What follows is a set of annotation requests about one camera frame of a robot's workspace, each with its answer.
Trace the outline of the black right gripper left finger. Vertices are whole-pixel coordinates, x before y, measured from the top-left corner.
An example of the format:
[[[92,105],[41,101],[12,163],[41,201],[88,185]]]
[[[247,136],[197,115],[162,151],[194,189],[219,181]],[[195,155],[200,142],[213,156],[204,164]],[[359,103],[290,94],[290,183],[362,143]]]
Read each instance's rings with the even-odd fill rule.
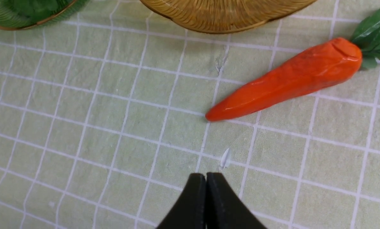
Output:
[[[206,184],[203,174],[191,173],[182,193],[157,228],[204,229]]]

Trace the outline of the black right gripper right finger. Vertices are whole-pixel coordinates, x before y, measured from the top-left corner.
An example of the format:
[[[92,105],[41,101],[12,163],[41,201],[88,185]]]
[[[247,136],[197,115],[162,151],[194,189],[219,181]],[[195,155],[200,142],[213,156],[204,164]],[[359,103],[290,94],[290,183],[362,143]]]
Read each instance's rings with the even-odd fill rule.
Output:
[[[207,173],[208,229],[266,229],[231,188],[222,173]]]

